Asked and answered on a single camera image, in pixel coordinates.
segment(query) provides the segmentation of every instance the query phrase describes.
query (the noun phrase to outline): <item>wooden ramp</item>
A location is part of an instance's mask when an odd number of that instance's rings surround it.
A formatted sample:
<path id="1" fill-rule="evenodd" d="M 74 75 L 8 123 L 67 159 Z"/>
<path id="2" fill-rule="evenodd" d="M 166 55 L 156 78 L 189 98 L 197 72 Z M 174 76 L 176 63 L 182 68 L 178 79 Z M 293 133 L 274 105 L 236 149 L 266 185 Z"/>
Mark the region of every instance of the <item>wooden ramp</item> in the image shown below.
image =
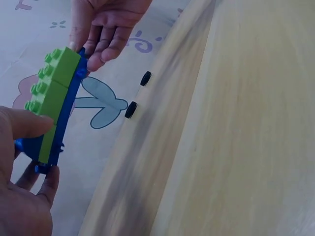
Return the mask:
<path id="1" fill-rule="evenodd" d="M 192 0 L 81 236 L 315 235 L 315 1 Z"/>

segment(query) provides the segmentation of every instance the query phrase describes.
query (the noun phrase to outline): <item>hand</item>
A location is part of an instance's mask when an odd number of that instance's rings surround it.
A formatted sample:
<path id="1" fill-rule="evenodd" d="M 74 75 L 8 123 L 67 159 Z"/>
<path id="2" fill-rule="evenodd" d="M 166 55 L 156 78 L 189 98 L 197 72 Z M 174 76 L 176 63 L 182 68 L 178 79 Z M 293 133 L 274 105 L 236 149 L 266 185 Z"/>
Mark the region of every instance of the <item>hand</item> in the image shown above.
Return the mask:
<path id="1" fill-rule="evenodd" d="M 70 48 L 83 46 L 88 70 L 96 71 L 119 56 L 132 29 L 152 0 L 72 0 Z"/>
<path id="2" fill-rule="evenodd" d="M 13 141 L 34 138 L 50 130 L 53 121 L 29 111 L 0 106 L 0 235 L 49 236 L 52 233 L 50 208 L 59 183 L 59 169 L 52 167 L 38 192 L 30 192 L 38 178 L 31 162 L 16 184 L 10 181 L 18 156 Z"/>

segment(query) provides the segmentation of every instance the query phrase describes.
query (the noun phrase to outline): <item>green lego brick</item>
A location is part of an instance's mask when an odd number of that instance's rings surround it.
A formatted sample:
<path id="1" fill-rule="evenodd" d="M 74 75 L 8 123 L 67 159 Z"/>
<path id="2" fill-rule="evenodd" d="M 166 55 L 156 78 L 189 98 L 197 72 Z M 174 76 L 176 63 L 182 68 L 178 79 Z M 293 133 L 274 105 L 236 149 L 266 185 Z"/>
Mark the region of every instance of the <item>green lego brick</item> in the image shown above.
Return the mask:
<path id="1" fill-rule="evenodd" d="M 55 49 L 46 55 L 46 65 L 37 75 L 40 79 L 50 79 L 64 87 L 69 87 L 80 58 L 79 54 L 68 47 Z"/>
<path id="2" fill-rule="evenodd" d="M 55 81 L 42 80 L 31 87 L 32 98 L 24 109 L 37 115 L 49 116 L 57 124 L 68 89 Z"/>
<path id="3" fill-rule="evenodd" d="M 44 134 L 43 142 L 39 151 L 38 161 L 44 164 L 48 164 L 51 146 L 54 140 L 56 132 L 56 126 L 54 125 L 51 130 Z"/>

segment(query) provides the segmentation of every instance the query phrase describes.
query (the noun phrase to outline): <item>blue plastic piece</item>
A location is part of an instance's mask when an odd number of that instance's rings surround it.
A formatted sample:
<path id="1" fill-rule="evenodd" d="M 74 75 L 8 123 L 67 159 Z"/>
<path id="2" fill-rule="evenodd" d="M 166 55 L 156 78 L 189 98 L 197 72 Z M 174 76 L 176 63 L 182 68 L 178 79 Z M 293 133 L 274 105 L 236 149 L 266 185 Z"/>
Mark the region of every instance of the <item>blue plastic piece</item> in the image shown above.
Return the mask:
<path id="1" fill-rule="evenodd" d="M 43 142 L 44 135 L 37 138 L 30 139 L 17 139 L 15 140 L 15 147 L 20 151 L 24 152 L 26 156 L 31 158 L 33 161 L 38 161 L 41 144 Z"/>
<path id="2" fill-rule="evenodd" d="M 36 173 L 41 173 L 44 175 L 48 174 L 51 166 L 57 165 L 59 154 L 63 152 L 62 150 L 62 147 L 64 147 L 63 137 L 66 130 L 66 126 L 68 124 L 72 106 L 73 106 L 76 94 L 78 92 L 78 89 L 81 85 L 81 81 L 84 78 L 86 78 L 86 75 L 88 72 L 87 71 L 88 61 L 84 57 L 84 54 L 85 54 L 85 48 L 82 48 L 81 51 L 79 52 L 81 59 L 77 65 L 77 68 L 74 72 L 74 75 L 68 87 L 68 92 L 64 99 L 63 106 L 59 114 L 59 118 L 57 120 L 55 136 L 54 136 L 52 147 L 50 150 L 48 164 L 38 163 L 38 165 L 35 167 Z M 33 161 L 38 161 L 43 137 L 44 135 L 37 138 L 17 139 L 14 141 L 14 144 L 15 144 L 15 147 L 20 152 L 24 152 L 25 155 L 30 157 Z"/>

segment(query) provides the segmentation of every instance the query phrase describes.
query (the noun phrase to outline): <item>toy train car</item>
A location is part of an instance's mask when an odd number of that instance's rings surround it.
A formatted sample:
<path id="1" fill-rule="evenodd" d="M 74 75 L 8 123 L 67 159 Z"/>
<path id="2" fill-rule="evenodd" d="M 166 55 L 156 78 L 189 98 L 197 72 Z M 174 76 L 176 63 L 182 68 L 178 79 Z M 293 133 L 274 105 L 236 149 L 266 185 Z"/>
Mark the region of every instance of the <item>toy train car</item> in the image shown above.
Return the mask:
<path id="1" fill-rule="evenodd" d="M 47 174 L 57 165 L 63 151 L 63 137 L 81 81 L 87 75 L 85 49 L 79 53 L 68 47 L 49 53 L 44 68 L 38 72 L 39 81 L 31 88 L 32 98 L 25 109 L 54 120 L 52 129 L 37 138 L 18 139 L 15 147 L 38 162 L 37 173 Z"/>

